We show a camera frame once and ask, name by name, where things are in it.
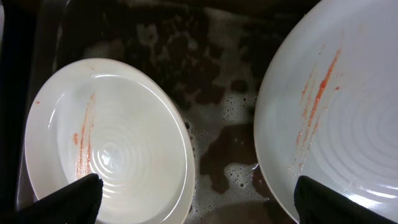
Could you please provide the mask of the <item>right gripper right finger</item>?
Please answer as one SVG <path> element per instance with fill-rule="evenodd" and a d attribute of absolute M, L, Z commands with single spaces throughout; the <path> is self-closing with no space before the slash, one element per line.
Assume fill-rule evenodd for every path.
<path fill-rule="evenodd" d="M 396 224 L 305 175 L 295 186 L 294 205 L 300 224 Z"/>

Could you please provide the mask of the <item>white plate with sauce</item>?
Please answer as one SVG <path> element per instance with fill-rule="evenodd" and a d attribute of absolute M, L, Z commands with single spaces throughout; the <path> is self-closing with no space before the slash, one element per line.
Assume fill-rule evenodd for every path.
<path fill-rule="evenodd" d="M 55 72 L 30 108 L 24 152 L 38 199 L 98 175 L 100 223 L 183 223 L 192 205 L 195 162 L 182 117 L 153 80 L 116 60 Z"/>

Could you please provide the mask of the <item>pinkish white plate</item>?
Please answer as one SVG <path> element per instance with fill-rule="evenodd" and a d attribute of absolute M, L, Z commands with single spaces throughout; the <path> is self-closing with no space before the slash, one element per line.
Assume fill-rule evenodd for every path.
<path fill-rule="evenodd" d="M 259 167 L 285 212 L 306 175 L 397 220 L 397 1 L 329 0 L 285 38 L 257 97 Z"/>

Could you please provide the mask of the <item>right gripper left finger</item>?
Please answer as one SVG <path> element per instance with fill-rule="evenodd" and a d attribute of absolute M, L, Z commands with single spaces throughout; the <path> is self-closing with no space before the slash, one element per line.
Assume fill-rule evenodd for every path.
<path fill-rule="evenodd" d="M 18 212 L 1 215 L 1 223 L 93 224 L 103 197 L 103 181 L 89 174 Z"/>

